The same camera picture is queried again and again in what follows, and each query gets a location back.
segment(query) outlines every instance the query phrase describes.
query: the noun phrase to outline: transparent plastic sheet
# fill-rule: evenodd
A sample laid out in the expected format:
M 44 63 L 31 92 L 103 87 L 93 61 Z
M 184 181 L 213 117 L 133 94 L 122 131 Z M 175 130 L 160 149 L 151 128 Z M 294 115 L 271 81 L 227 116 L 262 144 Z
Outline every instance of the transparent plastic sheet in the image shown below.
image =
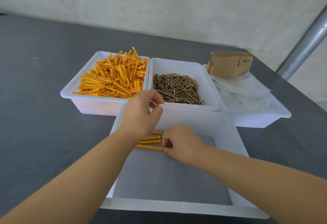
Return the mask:
M 210 75 L 226 108 L 231 112 L 265 112 L 274 110 L 270 91 L 253 74 L 221 78 Z

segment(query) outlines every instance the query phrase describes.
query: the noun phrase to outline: white plastic bin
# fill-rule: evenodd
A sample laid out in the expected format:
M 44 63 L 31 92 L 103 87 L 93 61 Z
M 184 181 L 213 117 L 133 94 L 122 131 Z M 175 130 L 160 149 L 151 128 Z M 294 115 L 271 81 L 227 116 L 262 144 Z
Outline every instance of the white plastic bin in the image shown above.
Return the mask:
M 119 127 L 125 106 L 111 133 Z M 164 106 L 163 110 L 155 130 L 187 125 L 208 145 L 248 156 L 228 115 Z M 164 151 L 142 148 L 130 153 L 101 208 L 268 218 L 214 177 L 174 160 Z
M 207 65 L 202 65 L 202 68 L 206 70 Z M 268 92 L 265 97 L 267 98 L 267 102 L 270 103 L 271 111 L 233 110 L 226 106 L 219 94 L 217 97 L 222 106 L 219 112 L 226 113 L 231 116 L 237 127 L 265 128 L 271 123 L 277 121 L 279 118 L 291 117 L 291 113 L 270 92 Z
M 188 75 L 192 79 L 196 80 L 198 83 L 198 94 L 200 95 L 200 100 L 204 101 L 204 103 L 203 105 L 196 105 L 165 102 L 162 106 L 211 111 L 219 110 L 221 108 L 218 96 L 219 93 L 211 81 L 208 72 L 203 70 L 201 64 L 199 63 L 151 58 L 147 88 L 153 88 L 153 77 L 155 74 L 162 75 L 171 73 Z
M 76 105 L 78 110 L 83 114 L 93 114 L 93 115 L 114 115 L 116 116 L 119 112 L 120 107 L 128 102 L 125 98 L 106 98 L 98 96 L 87 96 L 87 95 L 77 95 L 72 94 L 72 92 L 78 92 L 79 86 L 81 85 L 81 76 L 89 72 L 89 69 L 95 66 L 95 61 L 102 61 L 109 57 L 109 52 L 99 51 L 94 54 L 94 56 L 87 62 L 87 64 L 76 74 L 75 77 L 63 88 L 60 95 L 63 98 L 70 98 L 72 102 Z M 140 59 L 148 59 L 145 71 L 149 72 L 151 59 L 146 56 L 140 56 Z M 144 83 L 142 90 L 146 90 L 148 74 L 144 76 Z

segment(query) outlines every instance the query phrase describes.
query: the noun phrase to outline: brown cardboard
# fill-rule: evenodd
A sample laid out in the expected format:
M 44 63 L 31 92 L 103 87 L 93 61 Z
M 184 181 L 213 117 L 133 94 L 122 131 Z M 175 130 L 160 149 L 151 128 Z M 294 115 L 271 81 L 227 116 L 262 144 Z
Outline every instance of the brown cardboard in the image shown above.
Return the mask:
M 252 55 L 248 52 L 213 51 L 210 55 L 207 71 L 219 77 L 237 77 L 248 72 L 252 64 Z

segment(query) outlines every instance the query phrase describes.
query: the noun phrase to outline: bare skin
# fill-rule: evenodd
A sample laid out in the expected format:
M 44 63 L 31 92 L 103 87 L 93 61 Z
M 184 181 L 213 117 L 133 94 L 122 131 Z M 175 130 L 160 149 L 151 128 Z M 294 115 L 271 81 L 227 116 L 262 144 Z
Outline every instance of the bare skin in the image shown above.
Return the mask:
M 2 217 L 0 224 L 89 223 L 129 153 L 158 123 L 162 103 L 153 89 L 136 94 L 116 132 Z M 172 127 L 162 137 L 169 156 L 216 177 L 278 222 L 327 223 L 327 180 L 208 147 L 186 126 Z

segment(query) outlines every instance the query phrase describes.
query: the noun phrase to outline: person's left arm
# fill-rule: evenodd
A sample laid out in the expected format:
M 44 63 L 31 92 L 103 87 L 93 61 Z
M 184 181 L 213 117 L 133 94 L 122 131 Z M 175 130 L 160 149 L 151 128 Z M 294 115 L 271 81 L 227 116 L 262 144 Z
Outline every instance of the person's left arm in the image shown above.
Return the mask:
M 162 103 L 153 89 L 136 94 L 126 105 L 116 132 L 1 218 L 0 224 L 89 223 L 129 153 L 158 123 L 162 114 L 158 104 Z

